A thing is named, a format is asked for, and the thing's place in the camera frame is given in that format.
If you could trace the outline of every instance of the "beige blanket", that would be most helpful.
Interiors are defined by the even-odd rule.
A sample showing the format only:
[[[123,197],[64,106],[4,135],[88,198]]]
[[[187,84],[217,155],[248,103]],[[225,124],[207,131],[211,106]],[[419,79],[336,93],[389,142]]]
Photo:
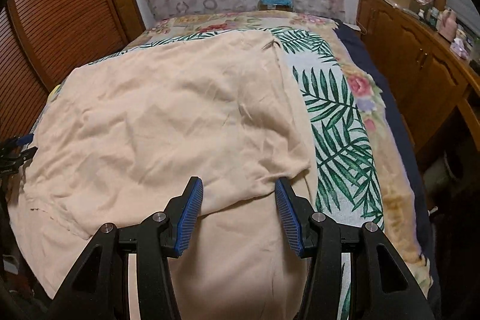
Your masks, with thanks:
[[[295,178],[311,202],[317,184],[310,123],[282,54],[269,32],[234,31],[72,72],[9,205],[49,296],[101,224],[139,223],[196,175],[201,217],[170,262],[182,318],[293,318],[306,264],[288,248],[273,182]]]

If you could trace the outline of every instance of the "silver screw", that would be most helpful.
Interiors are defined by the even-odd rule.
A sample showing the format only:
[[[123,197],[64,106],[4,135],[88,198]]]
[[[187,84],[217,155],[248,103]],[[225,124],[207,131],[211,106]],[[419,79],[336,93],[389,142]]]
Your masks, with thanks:
[[[378,229],[378,225],[369,221],[365,224],[365,228],[367,228],[370,232],[375,232]]]
[[[156,221],[157,223],[159,223],[159,222],[163,221],[164,219],[166,219],[167,215],[162,211],[158,211],[157,213],[155,213],[152,216],[152,218],[153,218],[153,221]]]
[[[102,231],[104,234],[107,234],[113,229],[113,224],[112,223],[105,223],[100,227],[100,231]]]
[[[322,221],[325,221],[326,216],[323,213],[316,211],[314,214],[311,215],[311,218],[312,220],[321,223]]]

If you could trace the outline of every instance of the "dark blue bed sheet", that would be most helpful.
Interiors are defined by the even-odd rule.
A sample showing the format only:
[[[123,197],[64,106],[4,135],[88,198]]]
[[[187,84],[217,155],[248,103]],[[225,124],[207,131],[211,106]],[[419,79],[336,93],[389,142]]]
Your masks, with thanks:
[[[385,102],[386,119],[392,129],[393,136],[397,143],[398,151],[402,157],[406,174],[410,185],[415,194],[415,214],[417,216],[417,239],[423,253],[430,260],[430,275],[433,278],[433,285],[428,293],[428,302],[435,314],[436,319],[441,318],[440,312],[440,285],[438,271],[434,256],[434,240],[431,232],[430,221],[428,218],[427,205],[425,202],[425,193],[423,181],[415,160],[415,153],[410,142],[409,135],[402,121],[397,103],[393,98],[386,78],[378,71],[373,64],[365,46],[354,31],[344,24],[339,25],[336,30],[338,38],[346,46],[353,62],[373,77],[376,85],[382,89],[382,98]]]

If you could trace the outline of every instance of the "ribbed blue pad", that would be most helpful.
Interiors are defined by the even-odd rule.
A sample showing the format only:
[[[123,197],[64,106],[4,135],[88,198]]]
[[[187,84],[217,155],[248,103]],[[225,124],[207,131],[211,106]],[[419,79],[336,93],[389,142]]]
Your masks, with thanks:
[[[275,182],[275,201],[277,202],[277,208],[280,212],[280,218],[282,219],[283,228],[287,234],[286,237],[289,241],[290,248],[294,250],[298,256],[301,256],[303,253],[302,231],[280,180]]]
[[[198,179],[193,186],[190,198],[187,201],[185,209],[181,215],[180,222],[178,223],[177,242],[175,244],[175,252],[178,256],[180,256],[183,251],[188,248],[188,243],[190,242],[191,233],[194,231],[198,212],[202,206],[202,201],[203,183],[201,179]]]

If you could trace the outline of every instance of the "floral mattress cover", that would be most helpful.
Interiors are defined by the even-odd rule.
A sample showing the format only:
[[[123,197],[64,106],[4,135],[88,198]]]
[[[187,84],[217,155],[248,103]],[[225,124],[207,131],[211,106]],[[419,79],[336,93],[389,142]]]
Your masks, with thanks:
[[[349,216],[357,214],[360,209],[362,219],[380,223],[386,235],[415,276],[424,295],[427,296],[428,290],[433,283],[430,275],[430,261],[421,252],[417,241],[414,193],[398,153],[395,139],[386,121],[385,104],[381,98],[382,91],[375,85],[375,81],[369,74],[354,64],[345,46],[335,34],[336,22],[317,16],[275,10],[181,16],[158,22],[155,27],[145,31],[130,43],[125,50],[143,46],[147,43],[155,42],[157,44],[157,41],[160,40],[166,43],[169,41],[167,39],[174,37],[178,39],[180,36],[192,35],[190,39],[196,39],[201,38],[201,33],[230,29],[261,28],[280,29],[279,32],[284,36],[281,41],[287,53],[306,50],[303,47],[303,43],[308,40],[299,39],[302,31],[315,33],[310,36],[309,50],[313,43],[320,41],[326,43],[323,46],[324,52],[322,54],[318,52],[320,57],[318,57],[319,61],[317,64],[302,62],[300,67],[298,65],[295,67],[296,64],[289,64],[298,81],[306,109],[310,114],[315,146],[318,151],[319,190],[315,207],[318,210],[331,214],[337,220],[339,220],[339,213],[344,214],[343,217],[348,219]],[[290,39],[285,38],[288,36],[288,30],[292,30]],[[337,83],[337,86],[332,86],[328,72],[325,72],[326,70],[321,72],[325,62],[328,63],[329,60],[336,61],[339,65],[348,90],[351,91],[355,100],[356,108],[363,123],[363,129],[366,131],[371,146],[382,205],[374,199],[374,192],[366,191],[365,188],[361,189],[358,194],[352,193],[353,202],[350,202],[347,198],[348,202],[346,204],[338,202],[339,195],[340,197],[345,197],[345,193],[340,194],[340,188],[337,187],[340,192],[335,195],[320,190],[320,184],[325,183],[326,180],[323,169],[328,166],[326,163],[329,159],[325,152],[329,153],[328,148],[330,146],[326,145],[326,143],[331,141],[323,141],[323,138],[318,133],[319,129],[320,134],[323,134],[325,131],[322,129],[322,124],[324,124],[322,118],[329,109],[324,98],[325,95],[328,97],[329,92],[330,96],[336,97],[329,90],[331,88],[338,88],[340,94],[342,88],[345,88],[341,84],[341,80]],[[339,118],[343,118],[346,111],[339,114]],[[341,148],[338,153],[343,155],[346,160],[351,158]],[[354,160],[352,162],[353,165],[361,162],[361,157],[357,156],[357,159]],[[351,179],[358,181],[362,174],[357,172],[356,175],[358,175],[357,179]]]

